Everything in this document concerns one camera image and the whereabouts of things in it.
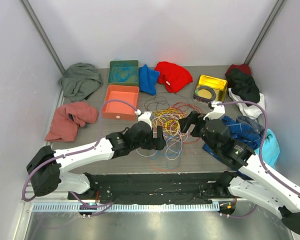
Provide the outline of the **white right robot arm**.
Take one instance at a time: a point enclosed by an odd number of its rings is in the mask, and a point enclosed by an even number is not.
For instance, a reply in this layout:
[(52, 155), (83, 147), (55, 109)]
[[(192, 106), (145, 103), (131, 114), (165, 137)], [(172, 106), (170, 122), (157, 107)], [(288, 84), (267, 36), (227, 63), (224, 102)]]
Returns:
[(201, 138), (221, 163), (250, 178), (244, 180), (227, 172), (225, 179), (216, 184), (216, 193), (223, 198), (233, 195), (253, 202), (300, 235), (300, 186), (266, 164), (252, 148), (232, 138), (221, 119), (209, 117), (192, 111), (179, 119), (180, 130), (187, 132), (194, 125), (191, 136)]

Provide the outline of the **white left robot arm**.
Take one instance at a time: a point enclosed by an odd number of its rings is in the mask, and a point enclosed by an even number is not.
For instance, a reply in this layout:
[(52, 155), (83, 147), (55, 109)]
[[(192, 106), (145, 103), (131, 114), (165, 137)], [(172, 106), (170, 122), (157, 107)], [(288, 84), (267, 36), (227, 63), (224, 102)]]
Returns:
[(123, 131), (110, 133), (96, 143), (60, 151), (46, 145), (28, 163), (26, 183), (32, 186), (35, 197), (43, 197), (54, 191), (67, 191), (90, 200), (97, 192), (92, 177), (88, 173), (72, 173), (73, 169), (124, 157), (139, 148), (161, 151), (165, 146), (162, 127), (158, 126), (156, 136), (153, 136), (152, 127), (144, 121)]

